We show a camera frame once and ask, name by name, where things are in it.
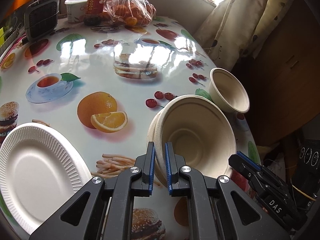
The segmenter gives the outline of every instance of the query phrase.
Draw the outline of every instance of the saucer print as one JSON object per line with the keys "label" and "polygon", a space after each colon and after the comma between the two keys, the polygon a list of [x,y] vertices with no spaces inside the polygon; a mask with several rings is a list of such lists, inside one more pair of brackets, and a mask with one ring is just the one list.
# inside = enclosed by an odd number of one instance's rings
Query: saucer print
{"label": "saucer print", "polygon": [[71,82],[67,82],[65,86],[60,87],[55,92],[40,94],[39,92],[36,91],[37,83],[38,83],[38,80],[34,82],[26,92],[27,100],[35,104],[47,103],[47,102],[57,100],[58,98],[61,98],[67,93],[69,93],[73,87],[73,81],[71,81]]}

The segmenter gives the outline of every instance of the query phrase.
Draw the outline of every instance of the small paper bowl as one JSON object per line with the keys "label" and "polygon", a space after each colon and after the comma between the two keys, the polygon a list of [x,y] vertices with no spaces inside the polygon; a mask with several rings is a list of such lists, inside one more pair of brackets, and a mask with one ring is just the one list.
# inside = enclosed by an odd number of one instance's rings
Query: small paper bowl
{"label": "small paper bowl", "polygon": [[155,174],[165,186],[164,144],[168,141],[175,154],[203,175],[231,176],[228,159],[236,153],[232,128],[222,111],[201,96],[184,95],[170,101],[159,115],[153,141],[159,166]]}
{"label": "small paper bowl", "polygon": [[[162,109],[155,115],[155,117],[153,118],[153,120],[150,123],[149,129],[148,129],[148,133],[147,133],[147,147],[148,147],[148,143],[149,142],[153,142],[154,139],[154,135],[155,135],[155,130],[156,130],[156,123],[159,119],[159,115],[162,112]],[[165,177],[162,175],[159,164],[157,162],[157,160],[155,161],[155,173],[157,174],[156,177],[157,179],[159,179],[159,181],[167,186],[167,181],[165,179]]]}
{"label": "small paper bowl", "polygon": [[234,75],[222,68],[213,68],[210,79],[209,94],[222,111],[242,114],[249,111],[248,94]]}

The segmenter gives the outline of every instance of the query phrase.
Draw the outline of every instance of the white paper plate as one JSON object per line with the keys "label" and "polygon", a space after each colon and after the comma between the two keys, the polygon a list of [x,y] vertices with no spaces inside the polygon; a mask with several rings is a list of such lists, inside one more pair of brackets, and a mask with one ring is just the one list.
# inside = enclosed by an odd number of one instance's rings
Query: white paper plate
{"label": "white paper plate", "polygon": [[42,124],[16,127],[0,148],[1,194],[30,235],[91,178],[70,142]]}

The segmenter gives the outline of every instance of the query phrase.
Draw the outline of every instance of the green leaf print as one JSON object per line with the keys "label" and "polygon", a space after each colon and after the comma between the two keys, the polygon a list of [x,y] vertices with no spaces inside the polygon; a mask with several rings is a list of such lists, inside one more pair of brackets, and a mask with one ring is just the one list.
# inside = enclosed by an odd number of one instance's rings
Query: green leaf print
{"label": "green leaf print", "polygon": [[67,82],[71,82],[71,81],[75,81],[77,79],[80,79],[79,77],[77,77],[76,75],[73,75],[71,73],[62,73],[62,81],[67,81]]}
{"label": "green leaf print", "polygon": [[61,41],[58,42],[56,49],[58,51],[62,51],[63,44],[69,42],[70,43],[70,46],[69,46],[70,47],[70,51],[72,51],[73,43],[75,41],[79,41],[79,40],[82,40],[82,39],[84,39],[84,37],[81,36],[78,33],[69,34],[68,36],[64,37]]}
{"label": "green leaf print", "polygon": [[154,17],[153,20],[156,22],[164,22],[165,21],[162,17],[159,17],[159,16]]}
{"label": "green leaf print", "polygon": [[164,41],[159,41],[159,42],[160,42],[161,45],[166,46],[168,49],[171,49],[171,50],[174,50],[174,49],[175,49],[175,47],[172,46],[172,45],[170,45],[169,43],[166,43],[166,42],[164,42]]}
{"label": "green leaf print", "polygon": [[12,219],[14,221],[14,218],[13,216],[11,215],[9,209],[7,208],[7,205],[5,204],[4,202],[4,199],[1,195],[1,192],[0,192],[0,208],[1,208],[1,211],[10,219]]}
{"label": "green leaf print", "polygon": [[204,98],[208,99],[209,101],[213,102],[209,93],[201,88],[196,89],[195,95],[204,97]]}
{"label": "green leaf print", "polygon": [[252,141],[248,141],[248,157],[257,164],[261,165],[257,147]]}
{"label": "green leaf print", "polygon": [[181,34],[182,34],[184,37],[186,37],[187,39],[190,39],[190,40],[196,42],[195,38],[192,37],[192,35],[191,35],[190,33],[188,33],[186,30],[182,29],[182,30],[181,30]]}

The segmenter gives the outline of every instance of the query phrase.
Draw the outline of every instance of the hamburger print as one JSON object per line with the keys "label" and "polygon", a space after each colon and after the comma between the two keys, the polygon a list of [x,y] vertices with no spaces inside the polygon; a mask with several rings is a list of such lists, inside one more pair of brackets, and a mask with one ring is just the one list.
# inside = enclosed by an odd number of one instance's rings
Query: hamburger print
{"label": "hamburger print", "polygon": [[165,228],[157,213],[150,208],[135,208],[131,240],[163,240]]}
{"label": "hamburger print", "polygon": [[146,61],[130,59],[131,54],[120,54],[115,59],[114,69],[117,75],[132,79],[151,79],[157,76],[158,70],[154,64]]}
{"label": "hamburger print", "polygon": [[0,144],[3,143],[8,133],[11,132],[18,122],[19,104],[8,102],[0,107]]}

